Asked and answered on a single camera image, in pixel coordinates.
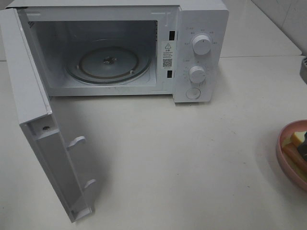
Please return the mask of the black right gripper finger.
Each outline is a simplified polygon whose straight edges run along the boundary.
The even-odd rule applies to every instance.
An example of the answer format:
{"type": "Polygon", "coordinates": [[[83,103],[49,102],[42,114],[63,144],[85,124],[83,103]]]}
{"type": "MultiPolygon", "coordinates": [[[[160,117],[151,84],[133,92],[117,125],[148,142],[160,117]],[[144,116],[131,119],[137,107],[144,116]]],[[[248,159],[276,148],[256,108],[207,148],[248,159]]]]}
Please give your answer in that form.
{"type": "Polygon", "coordinates": [[[301,157],[307,161],[307,132],[304,134],[304,141],[297,147],[301,157]]]}

